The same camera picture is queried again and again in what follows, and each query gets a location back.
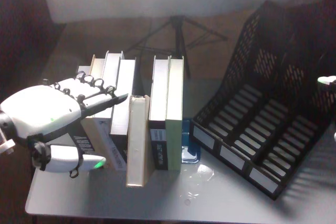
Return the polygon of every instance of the green light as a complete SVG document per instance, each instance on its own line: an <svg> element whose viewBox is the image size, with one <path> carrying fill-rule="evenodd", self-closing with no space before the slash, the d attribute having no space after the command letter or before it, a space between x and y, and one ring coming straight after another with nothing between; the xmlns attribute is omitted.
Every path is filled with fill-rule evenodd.
<svg viewBox="0 0 336 224"><path fill-rule="evenodd" d="M102 167L104 164L105 164L105 160L101 160L93 167L93 169L97 169L99 167Z"/></svg>

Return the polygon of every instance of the white label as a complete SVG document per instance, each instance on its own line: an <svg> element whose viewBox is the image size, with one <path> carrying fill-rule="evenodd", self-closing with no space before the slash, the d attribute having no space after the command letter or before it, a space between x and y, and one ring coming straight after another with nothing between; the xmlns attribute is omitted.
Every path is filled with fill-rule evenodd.
<svg viewBox="0 0 336 224"><path fill-rule="evenodd" d="M210 149L214 148L215 140L196 126L194 126L194 137L208 146Z"/></svg>
<svg viewBox="0 0 336 224"><path fill-rule="evenodd" d="M240 170L243 168L245 161L224 146L220 149L220 155Z"/></svg>
<svg viewBox="0 0 336 224"><path fill-rule="evenodd" d="M165 129L151 129L152 141L167 141Z"/></svg>
<svg viewBox="0 0 336 224"><path fill-rule="evenodd" d="M96 123L99 134L101 135L102 140L104 141L104 144L107 148L107 152L109 153L109 156L111 157L111 160L113 162L113 166L116 170L127 170L127 164L125 160L120 155L117 147L115 146L112 138L109 135L110 129L109 129L109 121L103 121L103 120L97 120Z"/></svg>
<svg viewBox="0 0 336 224"><path fill-rule="evenodd" d="M257 182L258 184L260 184L261 186L265 187L271 193L274 193L274 191L278 187L277 183L273 182L271 179L266 177L264 174L262 174L255 168L252 169L250 173L250 178L253 179L255 182Z"/></svg>

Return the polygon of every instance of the table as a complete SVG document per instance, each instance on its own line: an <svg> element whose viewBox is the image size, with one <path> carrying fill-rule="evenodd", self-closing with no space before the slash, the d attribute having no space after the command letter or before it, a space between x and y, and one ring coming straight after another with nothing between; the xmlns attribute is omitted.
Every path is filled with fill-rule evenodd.
<svg viewBox="0 0 336 224"><path fill-rule="evenodd" d="M84 218L335 223L335 130L328 128L276 201L202 150L199 163L182 165L180 173L156 170L144 188L126 188L125 173L106 169L76 179L36 171L26 211Z"/></svg>

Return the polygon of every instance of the green book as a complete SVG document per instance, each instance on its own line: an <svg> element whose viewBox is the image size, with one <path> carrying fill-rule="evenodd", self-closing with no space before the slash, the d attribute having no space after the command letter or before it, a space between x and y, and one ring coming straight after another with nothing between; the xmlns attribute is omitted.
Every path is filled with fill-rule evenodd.
<svg viewBox="0 0 336 224"><path fill-rule="evenodd" d="M171 59L166 112L168 170L180 170L182 159L183 61Z"/></svg>

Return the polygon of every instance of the blue object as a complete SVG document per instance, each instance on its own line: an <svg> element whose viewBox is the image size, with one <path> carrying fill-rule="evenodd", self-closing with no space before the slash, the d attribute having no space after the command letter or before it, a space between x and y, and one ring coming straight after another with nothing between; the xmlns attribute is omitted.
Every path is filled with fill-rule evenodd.
<svg viewBox="0 0 336 224"><path fill-rule="evenodd" d="M182 121L182 164L196 164L201 159L200 146L189 141L191 119L184 119Z"/></svg>

